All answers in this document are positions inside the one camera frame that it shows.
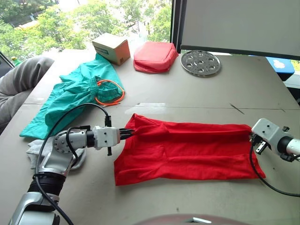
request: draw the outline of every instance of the cardboard box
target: cardboard box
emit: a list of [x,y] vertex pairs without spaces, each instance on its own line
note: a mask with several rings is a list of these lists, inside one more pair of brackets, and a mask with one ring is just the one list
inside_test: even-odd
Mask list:
[[130,58],[128,41],[124,37],[105,33],[92,40],[96,52],[117,65]]

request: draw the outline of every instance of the green foliage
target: green foliage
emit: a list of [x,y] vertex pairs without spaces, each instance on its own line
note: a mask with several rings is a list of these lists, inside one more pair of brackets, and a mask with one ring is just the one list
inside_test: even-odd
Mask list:
[[170,41],[171,30],[171,6],[166,5],[161,8],[150,22],[149,28],[151,34],[148,35],[149,41]]
[[15,18],[21,18],[45,10],[54,3],[51,0],[2,0],[0,1],[0,19],[9,23]]
[[74,32],[74,22],[66,13],[61,12],[58,7],[50,7],[45,13],[37,18],[38,31],[41,38],[50,38],[55,43],[52,47],[60,49],[78,48],[84,49],[83,43],[86,32]]
[[120,7],[125,12],[124,19],[130,24],[137,25],[137,29],[140,32],[139,21],[143,20],[141,8],[143,6],[143,0],[121,0]]
[[115,19],[107,4],[102,0],[89,0],[89,3],[74,10],[74,20],[78,21],[82,30],[89,33],[90,39],[101,34],[121,34],[124,26]]
[[22,52],[23,34],[0,20],[0,52],[11,58]]
[[[125,23],[114,17],[120,9],[124,11],[126,23],[136,25],[138,31],[143,16],[149,18],[149,40],[169,41],[170,38],[171,0],[151,1],[152,4],[147,0],[120,0],[117,9],[111,9],[105,0],[89,0],[68,13],[61,12],[58,6],[47,7],[51,0],[24,1],[26,6],[21,6],[16,0],[0,1],[0,51],[9,58],[16,56],[23,61],[52,48],[85,49],[85,42],[106,32],[123,35]],[[45,12],[37,17],[38,23],[34,27],[18,30],[7,23],[41,10]]]
[[84,40],[88,33],[84,30],[75,32],[71,16],[50,7],[40,14],[38,26],[16,30],[0,21],[0,51],[6,56],[25,60],[42,54],[51,48],[85,49]]
[[155,14],[154,5],[149,4],[148,8],[144,12],[144,15],[145,17],[148,17],[150,19],[154,19],[154,14]]

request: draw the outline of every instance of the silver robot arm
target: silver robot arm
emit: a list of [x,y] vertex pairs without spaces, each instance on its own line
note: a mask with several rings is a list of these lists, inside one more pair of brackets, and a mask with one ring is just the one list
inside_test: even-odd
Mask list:
[[[93,130],[87,129],[69,134],[69,141],[74,150],[78,148],[102,147],[110,148],[132,136],[133,130],[117,129],[115,127],[95,126]],[[66,140],[67,131],[59,132],[53,140],[52,151],[44,158],[39,166],[39,183],[47,195],[56,203],[69,170],[75,160]],[[58,225],[60,217],[53,211],[55,208],[40,193],[36,179],[21,198],[9,225]]]
[[294,138],[288,130],[288,127],[281,129],[265,118],[259,119],[252,127],[253,140],[255,144],[260,143],[255,152],[261,154],[268,146],[285,161],[300,161],[300,140]]

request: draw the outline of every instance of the red t-shirt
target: red t-shirt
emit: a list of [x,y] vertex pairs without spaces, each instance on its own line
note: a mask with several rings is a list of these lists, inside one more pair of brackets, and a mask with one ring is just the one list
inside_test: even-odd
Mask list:
[[[251,127],[239,124],[174,123],[134,114],[135,135],[114,162],[116,185],[154,178],[230,180],[257,178],[249,161]],[[259,174],[255,154],[253,162]]]

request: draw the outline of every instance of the window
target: window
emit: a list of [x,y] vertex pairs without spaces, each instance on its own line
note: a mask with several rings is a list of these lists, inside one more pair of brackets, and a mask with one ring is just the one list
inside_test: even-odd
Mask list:
[[300,72],[300,61],[291,60],[292,66],[294,67],[295,71]]
[[6,0],[0,2],[0,52],[23,61],[90,48],[103,33],[169,42],[172,0]]

